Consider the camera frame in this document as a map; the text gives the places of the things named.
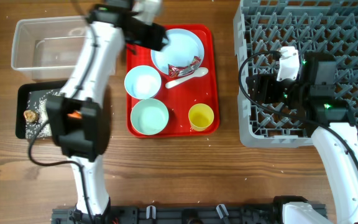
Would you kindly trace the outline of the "red snack wrapper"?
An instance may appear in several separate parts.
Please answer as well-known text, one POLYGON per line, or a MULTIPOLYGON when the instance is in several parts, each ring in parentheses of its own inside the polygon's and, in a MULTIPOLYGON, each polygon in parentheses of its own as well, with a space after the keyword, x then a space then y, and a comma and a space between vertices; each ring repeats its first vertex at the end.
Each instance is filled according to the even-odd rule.
POLYGON ((200 65, 201 65, 201 58, 194 56, 191 63, 187 66, 179 67, 179 66, 169 65, 168 76, 170 78, 176 78, 176 77, 184 77, 190 75, 195 70, 197 70, 200 67, 200 65))

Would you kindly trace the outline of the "light blue bowl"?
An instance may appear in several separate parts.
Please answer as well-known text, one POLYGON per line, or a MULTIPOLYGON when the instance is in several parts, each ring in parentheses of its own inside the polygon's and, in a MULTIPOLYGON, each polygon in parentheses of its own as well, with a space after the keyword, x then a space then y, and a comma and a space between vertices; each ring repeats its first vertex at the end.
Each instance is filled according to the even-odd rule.
POLYGON ((127 72, 124 87, 127 93, 138 100, 153 98, 162 86, 162 78, 153 67, 140 65, 127 72))

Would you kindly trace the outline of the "orange carrot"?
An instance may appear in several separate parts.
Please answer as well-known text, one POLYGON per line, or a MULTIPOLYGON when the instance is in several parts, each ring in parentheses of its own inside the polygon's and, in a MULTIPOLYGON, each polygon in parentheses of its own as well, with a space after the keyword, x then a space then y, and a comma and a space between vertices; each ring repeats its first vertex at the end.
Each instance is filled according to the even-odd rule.
POLYGON ((72 113, 68 113, 67 116, 72 119, 81 119, 82 114, 79 111, 74 111, 72 113))

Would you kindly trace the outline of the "white tissue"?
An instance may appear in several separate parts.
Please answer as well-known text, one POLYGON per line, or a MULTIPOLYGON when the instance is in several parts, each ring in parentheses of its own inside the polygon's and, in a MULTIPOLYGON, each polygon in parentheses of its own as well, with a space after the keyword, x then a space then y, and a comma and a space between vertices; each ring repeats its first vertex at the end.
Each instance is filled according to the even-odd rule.
POLYGON ((155 17, 157 17, 162 10, 162 0, 135 0, 132 10, 137 12, 134 17, 147 25, 152 25, 155 17))

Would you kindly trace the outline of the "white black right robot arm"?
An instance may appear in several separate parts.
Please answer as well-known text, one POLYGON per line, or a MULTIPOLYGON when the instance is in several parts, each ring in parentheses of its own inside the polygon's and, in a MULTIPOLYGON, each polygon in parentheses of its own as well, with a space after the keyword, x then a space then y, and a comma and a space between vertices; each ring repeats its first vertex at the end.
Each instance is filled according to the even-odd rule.
POLYGON ((256 107, 300 121, 323 162, 338 223, 358 223, 358 137, 351 106, 335 98, 333 55, 294 47, 270 50, 273 74, 239 77, 242 94, 256 107))

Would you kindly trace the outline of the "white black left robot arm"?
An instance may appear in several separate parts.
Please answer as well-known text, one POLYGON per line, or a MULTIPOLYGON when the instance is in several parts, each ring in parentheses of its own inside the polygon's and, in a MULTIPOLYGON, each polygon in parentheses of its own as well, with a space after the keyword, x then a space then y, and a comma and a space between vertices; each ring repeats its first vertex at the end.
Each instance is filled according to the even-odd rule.
POLYGON ((75 176, 78 201, 68 223, 111 222, 103 171, 110 135, 104 95, 126 44, 152 50, 167 45, 165 28, 154 23, 161 8, 161 1, 105 1, 82 15, 87 28, 78 61, 59 94, 46 100, 52 139, 75 176))

